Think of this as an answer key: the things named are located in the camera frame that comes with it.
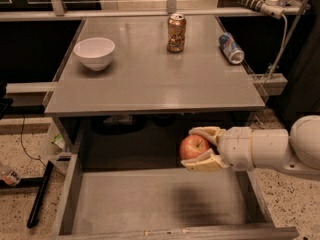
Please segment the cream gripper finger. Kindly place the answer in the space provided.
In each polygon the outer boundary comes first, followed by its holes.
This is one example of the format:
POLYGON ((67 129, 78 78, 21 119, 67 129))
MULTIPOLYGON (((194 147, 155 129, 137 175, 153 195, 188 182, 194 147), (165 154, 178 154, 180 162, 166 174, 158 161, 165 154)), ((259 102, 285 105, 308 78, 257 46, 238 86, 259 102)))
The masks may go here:
POLYGON ((217 146, 220 138, 225 134, 226 130, 217 126, 194 127, 189 131, 190 135, 199 135, 208 142, 217 146))
POLYGON ((181 164, 193 172, 215 172, 230 167, 221 155, 214 153, 212 149, 205 151, 196 158, 183 159, 181 164))

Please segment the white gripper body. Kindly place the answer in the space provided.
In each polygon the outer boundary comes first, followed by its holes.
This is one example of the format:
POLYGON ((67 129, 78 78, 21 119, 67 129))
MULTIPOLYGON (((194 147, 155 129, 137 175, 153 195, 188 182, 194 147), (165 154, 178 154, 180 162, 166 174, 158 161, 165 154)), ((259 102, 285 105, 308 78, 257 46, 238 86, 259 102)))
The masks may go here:
POLYGON ((217 150, 234 171, 250 171, 254 169, 251 146, 252 129, 232 127, 220 137, 217 150))

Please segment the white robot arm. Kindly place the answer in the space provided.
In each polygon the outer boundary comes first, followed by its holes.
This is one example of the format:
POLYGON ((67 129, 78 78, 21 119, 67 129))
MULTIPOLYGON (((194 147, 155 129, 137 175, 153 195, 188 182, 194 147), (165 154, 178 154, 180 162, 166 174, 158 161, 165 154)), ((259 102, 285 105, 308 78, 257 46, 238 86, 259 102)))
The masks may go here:
POLYGON ((320 176, 320 116, 298 119, 289 131, 215 126, 196 127, 190 135, 202 137, 212 147, 181 164, 189 171, 214 172, 220 169, 252 171, 272 169, 300 178, 320 176))

